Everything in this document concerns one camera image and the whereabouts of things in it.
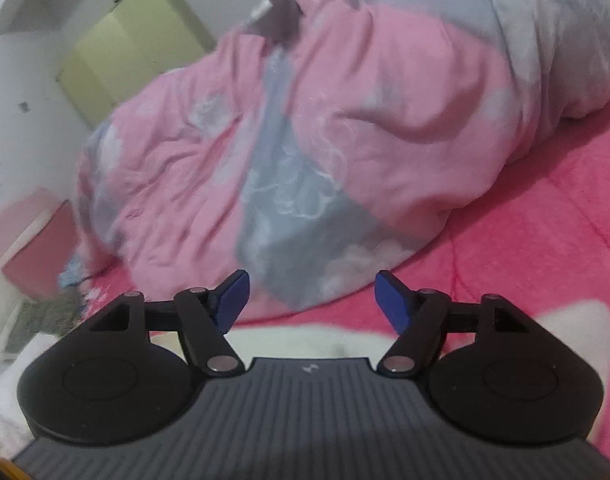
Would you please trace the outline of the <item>cream fleece sweater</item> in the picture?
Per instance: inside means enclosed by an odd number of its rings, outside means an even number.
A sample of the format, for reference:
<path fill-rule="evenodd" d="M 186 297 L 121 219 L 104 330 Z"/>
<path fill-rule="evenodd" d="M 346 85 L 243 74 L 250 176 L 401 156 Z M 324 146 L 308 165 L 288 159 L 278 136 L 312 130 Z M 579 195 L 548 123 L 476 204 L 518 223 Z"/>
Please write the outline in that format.
<path fill-rule="evenodd" d="M 199 382 L 213 377 L 209 359 L 232 359 L 227 375 L 243 373 L 256 358 L 378 362 L 394 341 L 316 324 L 202 333 L 196 370 L 180 359 L 172 334 L 80 326 L 63 338 L 35 335 L 0 374 L 0 458 L 32 441 L 31 415 L 52 437 L 84 445 L 152 434 L 187 411 Z"/>

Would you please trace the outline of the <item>pile of white clothes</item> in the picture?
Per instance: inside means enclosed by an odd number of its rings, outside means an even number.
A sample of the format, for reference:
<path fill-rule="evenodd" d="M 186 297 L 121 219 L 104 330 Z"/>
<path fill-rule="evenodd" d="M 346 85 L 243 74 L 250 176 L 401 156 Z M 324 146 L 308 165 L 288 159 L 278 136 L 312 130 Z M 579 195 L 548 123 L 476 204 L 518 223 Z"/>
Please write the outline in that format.
<path fill-rule="evenodd" d="M 86 307 L 81 258 L 71 257 L 59 274 L 55 296 L 25 301 L 11 327 L 4 353 L 16 356 L 38 333 L 62 337 L 81 321 Z"/>

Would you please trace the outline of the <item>pink floral bed blanket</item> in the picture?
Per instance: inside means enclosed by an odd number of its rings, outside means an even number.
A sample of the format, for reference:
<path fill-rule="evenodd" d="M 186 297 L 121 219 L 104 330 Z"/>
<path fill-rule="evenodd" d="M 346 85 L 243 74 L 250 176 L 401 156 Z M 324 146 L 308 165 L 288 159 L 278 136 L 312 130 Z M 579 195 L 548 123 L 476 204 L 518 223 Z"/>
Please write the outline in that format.
<path fill-rule="evenodd" d="M 572 346 L 603 380 L 592 438 L 610 457 L 610 102 L 506 167 L 397 274 L 461 301 L 497 292 Z"/>

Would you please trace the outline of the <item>dark red cushion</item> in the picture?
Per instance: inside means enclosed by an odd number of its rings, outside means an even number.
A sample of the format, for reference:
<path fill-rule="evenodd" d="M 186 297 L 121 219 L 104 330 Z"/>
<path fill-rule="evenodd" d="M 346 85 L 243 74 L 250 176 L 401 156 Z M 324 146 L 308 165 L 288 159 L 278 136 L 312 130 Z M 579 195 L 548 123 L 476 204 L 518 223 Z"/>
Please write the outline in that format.
<path fill-rule="evenodd" d="M 48 299 L 75 252 L 78 233 L 71 203 L 65 200 L 49 221 L 2 267 L 6 280 L 34 300 Z"/>

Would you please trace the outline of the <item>pink grey floral duvet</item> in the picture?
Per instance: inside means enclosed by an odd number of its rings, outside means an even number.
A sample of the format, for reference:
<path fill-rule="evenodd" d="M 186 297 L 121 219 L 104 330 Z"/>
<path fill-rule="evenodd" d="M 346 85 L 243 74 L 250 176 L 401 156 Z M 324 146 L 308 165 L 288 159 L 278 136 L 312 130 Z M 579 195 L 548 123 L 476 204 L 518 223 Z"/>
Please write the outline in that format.
<path fill-rule="evenodd" d="M 610 0 L 263 0 L 88 139 L 81 271 L 166 300 L 243 269 L 248 320 L 318 307 L 609 97 Z"/>

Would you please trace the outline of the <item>yellow-green wardrobe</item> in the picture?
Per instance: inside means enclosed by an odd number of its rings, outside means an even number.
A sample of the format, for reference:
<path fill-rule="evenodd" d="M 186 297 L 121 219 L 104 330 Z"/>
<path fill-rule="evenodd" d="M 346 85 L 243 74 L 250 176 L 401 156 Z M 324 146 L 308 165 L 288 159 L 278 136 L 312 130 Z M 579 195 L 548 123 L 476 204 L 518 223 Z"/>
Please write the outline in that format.
<path fill-rule="evenodd" d="M 57 82 L 85 124 L 96 128 L 153 78 L 214 47 L 186 0 L 114 0 L 64 58 Z"/>

